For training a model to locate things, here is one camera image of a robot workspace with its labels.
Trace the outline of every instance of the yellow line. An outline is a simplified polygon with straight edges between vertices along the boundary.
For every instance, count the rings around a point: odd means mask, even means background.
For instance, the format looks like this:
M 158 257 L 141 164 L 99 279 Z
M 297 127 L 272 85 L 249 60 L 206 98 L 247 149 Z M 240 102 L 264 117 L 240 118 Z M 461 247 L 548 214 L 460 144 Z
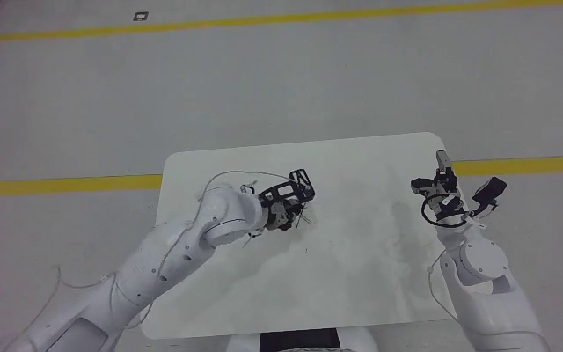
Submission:
M 563 157 L 456 161 L 458 176 L 515 175 L 563 172 Z
M 162 175 L 85 177 L 82 179 L 0 181 L 0 194 L 130 191 L 159 189 Z
M 563 5 L 563 0 L 493 0 L 477 3 L 434 4 L 414 7 L 393 7 L 383 9 L 364 9 L 333 12 L 297 13 L 250 18 L 211 19 L 197 22 L 159 23 L 136 26 L 118 26 L 107 28 L 69 29 L 53 32 L 6 33 L 0 34 L 2 41 L 53 40 L 60 38 L 89 37 L 95 35 L 115 35 L 134 33 L 158 33 L 209 29 L 233 26 L 258 26 L 289 22 L 334 21 L 353 18 L 378 18 L 407 15 L 428 15 L 446 12 L 504 10 L 522 7 Z
M 563 157 L 456 161 L 457 176 L 563 172 Z M 159 189 L 162 175 L 0 181 L 0 195 Z

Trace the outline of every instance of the wire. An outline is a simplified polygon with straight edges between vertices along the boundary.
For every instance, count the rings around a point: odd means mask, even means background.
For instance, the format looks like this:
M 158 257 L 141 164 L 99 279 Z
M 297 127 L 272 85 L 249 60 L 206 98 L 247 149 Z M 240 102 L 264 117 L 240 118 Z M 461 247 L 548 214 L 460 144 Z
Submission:
M 424 218 L 424 220 L 426 220 L 427 223 L 432 224 L 434 226 L 438 226 L 438 227 L 445 227 L 446 229 L 455 229 L 457 227 L 461 227 L 465 224 L 467 224 L 467 222 L 465 220 L 462 220 L 461 222 L 457 223 L 457 224 L 441 224 L 441 223 L 437 223 L 436 221 L 432 221 L 428 218 L 428 216 L 426 215 L 426 206 L 428 205 L 428 203 L 430 201 L 432 201 L 434 198 L 438 198 L 438 197 L 448 197 L 447 194 L 441 194 L 441 193 L 437 193 L 437 194 L 432 194 L 430 195 L 428 198 L 424 199 L 424 202 L 422 202 L 422 208 L 420 209 L 420 213 L 422 214 L 422 217 Z
M 422 214 L 422 217 L 424 218 L 424 220 L 426 220 L 427 223 L 432 224 L 434 226 L 438 226 L 438 227 L 444 227 L 446 229 L 456 229 L 457 227 L 461 227 L 461 226 L 467 224 L 467 222 L 465 220 L 462 220 L 457 224 L 442 224 L 442 223 L 437 223 L 436 221 L 430 220 L 428 218 L 428 216 L 426 215 L 426 211 L 425 211 L 426 206 L 428 205 L 428 203 L 430 201 L 432 201 L 434 198 L 437 198 L 437 197 L 449 197 L 449 195 L 448 194 L 433 194 L 433 195 L 430 195 L 428 198 L 425 198 L 424 202 L 422 202 L 422 208 L 420 209 L 420 213 Z M 491 211 L 488 212 L 485 216 L 482 216 L 482 217 L 487 217 L 487 216 L 491 215 L 491 213 L 498 207 L 498 205 L 496 203 L 494 203 L 494 204 L 480 204 L 479 207 L 475 210 L 471 210 L 471 211 L 467 211 L 467 212 L 464 211 L 464 210 L 459 210 L 459 211 L 457 211 L 457 212 L 455 212 L 454 214 L 451 214 L 451 215 L 452 216 L 453 215 L 467 215 L 467 216 L 470 216 L 470 217 L 475 217 L 475 216 L 481 214 L 489 205 L 493 205 Z
M 448 308 L 446 308 L 442 302 L 440 302 L 438 300 L 438 298 L 436 298 L 435 294 L 434 294 L 434 290 L 432 289 L 432 280 L 431 280 L 431 275 L 434 272 L 434 266 L 436 265 L 436 263 L 440 260 L 440 258 L 442 258 L 442 256 L 444 254 L 446 254 L 446 252 L 449 251 L 455 251 L 456 249 L 460 248 L 461 246 L 464 245 L 465 242 L 462 242 L 461 245 L 456 246 L 454 248 L 451 249 L 444 249 L 440 255 L 438 255 L 438 257 L 436 258 L 436 260 L 434 260 L 434 262 L 432 263 L 432 265 L 430 267 L 427 268 L 427 272 L 428 272 L 428 288 L 430 289 L 430 295 L 432 295 L 432 298 L 438 303 L 438 305 L 440 305 L 440 307 L 442 307 L 442 309 L 444 309 L 448 315 L 451 316 L 452 319 L 454 319 L 454 321 L 456 323 L 458 323 L 463 329 L 468 330 L 470 332 L 472 332 L 473 334 L 477 334 L 477 335 L 481 335 L 481 336 L 501 336 L 501 335 L 508 335 L 508 334 L 531 334 L 534 336 L 537 336 L 541 341 L 542 344 L 545 346 L 545 350 L 547 352 L 551 352 L 552 350 L 549 347 L 549 344 L 547 343 L 547 340 L 545 339 L 545 337 L 542 334 L 538 334 L 535 331 L 529 331 L 529 330 L 512 330 L 512 331 L 506 331 L 506 332 L 502 332 L 502 333 L 481 333 L 480 331 L 476 331 L 468 326 L 465 326 L 464 324 L 462 324 L 461 321 L 459 321 L 459 319 L 452 313 L 450 312 L 450 310 Z
M 106 276 L 105 274 L 103 274 L 102 277 L 101 277 L 99 280 L 97 280 L 96 282 L 94 282 L 94 283 L 89 283 L 89 284 L 86 284 L 86 285 L 75 285 L 75 284 L 72 284 L 72 283 L 65 282 L 65 281 L 61 278 L 61 285 L 62 285 L 62 286 L 66 286 L 66 287 L 68 287 L 68 288 L 70 288 L 70 289 L 84 290 L 84 289 L 89 289 L 89 288 L 91 288 L 91 287 L 100 285 L 101 283 L 103 283 L 103 282 L 106 280 L 106 278 L 107 278 L 107 276 Z

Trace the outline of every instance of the table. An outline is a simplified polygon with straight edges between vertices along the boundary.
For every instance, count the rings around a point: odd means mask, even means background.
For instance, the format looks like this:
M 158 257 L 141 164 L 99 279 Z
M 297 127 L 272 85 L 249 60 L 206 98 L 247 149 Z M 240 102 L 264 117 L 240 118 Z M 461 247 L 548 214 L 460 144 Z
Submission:
M 288 175 L 304 168 L 317 196 L 291 231 L 217 248 L 161 296 L 142 324 L 151 339 L 447 319 L 428 291 L 441 252 L 410 180 L 433 177 L 442 140 L 430 133 L 181 152 L 165 163 L 157 224 L 190 211 L 207 181 L 227 170 Z M 268 176 L 225 175 L 257 192 Z M 445 284 L 435 292 L 451 307 Z

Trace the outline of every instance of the gray floor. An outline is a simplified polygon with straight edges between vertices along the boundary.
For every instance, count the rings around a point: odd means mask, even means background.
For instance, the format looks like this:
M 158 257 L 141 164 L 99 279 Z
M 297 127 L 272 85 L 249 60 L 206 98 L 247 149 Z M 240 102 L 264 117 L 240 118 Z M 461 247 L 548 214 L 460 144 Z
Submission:
M 4 0 L 0 33 L 126 26 L 144 10 L 173 21 L 388 3 Z M 160 173 L 181 150 L 418 131 L 439 135 L 454 159 L 563 155 L 562 26 L 561 9 L 526 9 L 1 43 L 0 179 Z M 483 180 L 462 186 L 469 194 Z M 490 237 L 561 351 L 563 175 L 505 180 Z M 0 335 L 40 308 L 51 265 L 72 282 L 116 268 L 156 207 L 157 191 L 0 197 L 0 278 L 10 283 L 0 309 L 17 312 L 0 318 Z M 76 294 L 63 290 L 52 308 Z M 372 331 L 382 351 L 471 350 L 451 321 Z M 220 352 L 225 343 L 150 341 L 134 330 L 117 350 Z

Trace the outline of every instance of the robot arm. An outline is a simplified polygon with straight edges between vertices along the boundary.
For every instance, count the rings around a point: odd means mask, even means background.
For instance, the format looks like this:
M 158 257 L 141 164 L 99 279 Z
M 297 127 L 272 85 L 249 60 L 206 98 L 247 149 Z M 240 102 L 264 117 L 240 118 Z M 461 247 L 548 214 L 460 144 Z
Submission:
M 289 229 L 315 196 L 303 169 L 259 195 L 249 188 L 252 194 L 226 185 L 207 190 L 193 221 L 193 215 L 180 216 L 155 227 L 109 280 L 55 316 L 35 321 L 25 338 L 4 351 L 113 351 L 131 320 L 197 270 L 217 246 L 264 228 Z
M 446 248 L 440 268 L 465 336 L 479 351 L 548 350 L 536 314 L 512 276 L 505 253 L 481 233 L 486 226 L 479 223 L 479 214 L 497 206 L 495 198 L 506 183 L 490 179 L 473 196 L 478 209 L 467 211 L 446 152 L 439 150 L 436 157 L 435 178 L 413 180 L 411 187 L 425 197 L 422 215 L 436 226 Z M 436 222 L 424 214 L 426 205 L 434 211 Z M 471 290 L 483 282 L 493 284 L 491 294 Z

